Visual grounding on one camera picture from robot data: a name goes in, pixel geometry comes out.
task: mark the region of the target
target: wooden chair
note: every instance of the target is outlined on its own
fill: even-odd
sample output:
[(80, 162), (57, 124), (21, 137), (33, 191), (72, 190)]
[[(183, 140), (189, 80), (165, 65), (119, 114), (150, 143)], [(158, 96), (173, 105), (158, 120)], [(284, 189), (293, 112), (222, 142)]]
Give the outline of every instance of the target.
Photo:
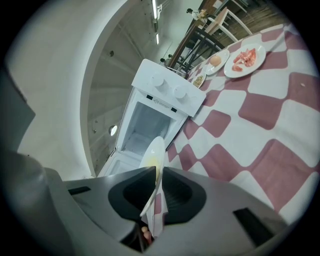
[(213, 22), (205, 29), (205, 32), (207, 32), (209, 35), (212, 35), (214, 32), (216, 32), (218, 29), (222, 30), (229, 38), (231, 38), (232, 41), (237, 42), (238, 39), (223, 26), (223, 23), (226, 19), (226, 16), (230, 15), (232, 18), (234, 18), (240, 25), (245, 29), (245, 31), (248, 32), (249, 35), (252, 35), (252, 32), (249, 30), (249, 28), (230, 10), (228, 10), (227, 7), (225, 7), (216, 17), (216, 19), (213, 20)]

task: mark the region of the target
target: wooden floor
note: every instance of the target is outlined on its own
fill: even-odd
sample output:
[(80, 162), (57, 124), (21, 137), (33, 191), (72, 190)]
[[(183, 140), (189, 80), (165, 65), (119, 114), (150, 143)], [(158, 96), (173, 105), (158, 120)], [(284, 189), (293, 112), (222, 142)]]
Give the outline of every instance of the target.
[[(265, 1), (257, 2), (260, 6), (255, 4), (248, 6), (245, 8), (247, 13), (241, 9), (235, 13), (235, 15), (249, 28), (253, 34), (275, 25), (288, 22), (287, 18), (271, 3)], [(224, 27), (226, 27), (238, 40), (249, 35), (233, 18), (226, 18), (225, 21), (229, 26), (224, 25)], [(233, 41), (220, 30), (214, 33), (213, 36), (225, 47), (233, 43)]]

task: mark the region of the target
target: red and white tablecloth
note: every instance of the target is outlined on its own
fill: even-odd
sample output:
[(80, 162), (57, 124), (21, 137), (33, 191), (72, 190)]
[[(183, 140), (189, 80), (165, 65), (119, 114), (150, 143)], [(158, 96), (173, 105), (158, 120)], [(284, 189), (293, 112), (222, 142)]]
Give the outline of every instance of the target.
[[(266, 49), (262, 66), (230, 79), (207, 76), (200, 110), (166, 153), (166, 166), (236, 184), (288, 222), (303, 214), (319, 179), (320, 80), (313, 58), (291, 24), (240, 40)], [(209, 60), (190, 72), (205, 70)]]

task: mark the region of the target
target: raw meat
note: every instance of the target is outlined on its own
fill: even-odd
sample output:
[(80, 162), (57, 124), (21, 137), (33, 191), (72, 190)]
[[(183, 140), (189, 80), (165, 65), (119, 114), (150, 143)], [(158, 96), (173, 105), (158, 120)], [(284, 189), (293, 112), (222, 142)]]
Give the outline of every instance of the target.
[(243, 69), (239, 67), (239, 64), (244, 64), (246, 67), (251, 67), (255, 64), (257, 58), (256, 49), (251, 50), (246, 49), (242, 51), (239, 55), (233, 60), (234, 65), (232, 66), (233, 71), (241, 72)]

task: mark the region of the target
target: plate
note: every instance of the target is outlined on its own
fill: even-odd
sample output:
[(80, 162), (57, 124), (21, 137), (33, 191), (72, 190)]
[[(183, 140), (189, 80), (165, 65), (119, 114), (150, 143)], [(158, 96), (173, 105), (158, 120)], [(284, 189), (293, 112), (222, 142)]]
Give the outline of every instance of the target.
[(223, 66), (224, 64), (227, 62), (227, 60), (229, 59), (229, 56), (230, 56), (230, 52), (228, 50), (222, 50), (222, 51), (219, 51), (217, 53), (215, 53), (214, 55), (212, 55), (211, 57), (213, 56), (219, 56), (221, 58), (221, 63), (218, 65), (218, 66), (212, 66), (210, 63), (206, 66), (206, 69), (205, 69), (205, 73), (208, 75), (208, 76), (211, 76), (215, 73), (217, 73)]
[(154, 181), (155, 189), (151, 194), (148, 202), (146, 202), (142, 212), (140, 213), (141, 217), (146, 214), (146, 212), (148, 211), (148, 209), (150, 208), (150, 206), (152, 205), (153, 201), (156, 198), (156, 195), (160, 186), (160, 182), (162, 180), (163, 171), (164, 171), (165, 154), (166, 154), (165, 141), (162, 137), (158, 136), (150, 143), (141, 160), (139, 168), (155, 166), (156, 177), (157, 177), (156, 180)]
[(195, 85), (194, 85), (194, 81), (196, 81), (196, 79), (197, 79), (198, 77), (200, 77), (200, 76), (203, 76), (203, 79), (202, 79), (202, 82), (201, 82), (201, 84), (199, 85), (198, 88), (200, 88), (200, 87), (202, 86), (202, 84), (204, 83), (204, 81), (206, 80), (206, 77), (207, 77), (206, 73), (203, 72), (203, 71), (202, 71), (200, 74), (196, 75), (196, 76), (192, 79), (191, 84), (192, 84), (193, 86), (195, 86)]
[[(243, 70), (241, 72), (233, 71), (232, 66), (234, 65), (234, 59), (240, 54), (240, 52), (245, 52), (247, 49), (252, 50), (253, 48), (255, 48), (256, 52), (255, 63), (249, 67), (246, 67), (244, 64), (240, 64), (239, 66), (243, 68)], [(229, 78), (244, 77), (258, 69), (261, 66), (261, 64), (265, 61), (265, 59), (266, 49), (262, 45), (258, 43), (244, 45), (243, 47), (231, 54), (230, 58), (224, 66), (224, 74)]]

